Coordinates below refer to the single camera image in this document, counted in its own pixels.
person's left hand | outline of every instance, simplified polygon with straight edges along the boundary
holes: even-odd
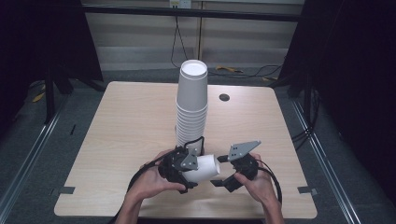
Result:
[[[160,152],[154,160],[161,157],[165,153],[172,149]],[[134,182],[132,187],[129,189],[126,197],[132,197],[134,200],[143,201],[144,199],[154,197],[155,195],[165,190],[184,190],[186,187],[179,183],[172,183],[161,177],[158,172],[158,167],[154,166],[145,173],[143,173]]]

wall outlet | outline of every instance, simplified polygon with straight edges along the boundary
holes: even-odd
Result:
[[[170,8],[191,8],[191,0],[169,0]]]

stack of cups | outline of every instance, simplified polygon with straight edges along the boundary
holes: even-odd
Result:
[[[177,88],[177,145],[204,135],[207,113],[207,67],[201,61],[188,60],[180,67]],[[189,145],[201,154],[202,142]]]

light wood tabletop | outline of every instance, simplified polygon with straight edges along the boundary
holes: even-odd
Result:
[[[230,100],[219,96],[226,93]],[[177,84],[111,82],[65,182],[58,216],[113,217],[139,167],[176,145]],[[208,86],[205,154],[228,154],[230,145],[261,140],[259,153],[275,173],[283,193],[285,218],[314,218],[317,209],[290,139],[274,91],[263,87]],[[216,179],[234,173],[220,165]],[[230,193],[209,181],[186,194],[166,191],[143,201],[139,216],[157,218],[263,218],[262,207],[244,187]]]

white wall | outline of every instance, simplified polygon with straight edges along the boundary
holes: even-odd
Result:
[[[293,4],[257,4],[193,1],[192,8],[300,14],[301,0],[283,0]],[[250,0],[274,2],[274,0]],[[169,7],[169,2],[83,0],[83,4],[129,7]],[[103,70],[171,68],[176,19],[164,16],[116,15],[87,13],[87,20]],[[178,18],[182,40],[189,59],[200,57],[209,66],[263,66],[280,64],[286,55],[295,22],[244,21],[228,19]],[[202,25],[201,39],[198,38]],[[198,52],[198,41],[201,52]],[[177,36],[174,62],[185,61]]]

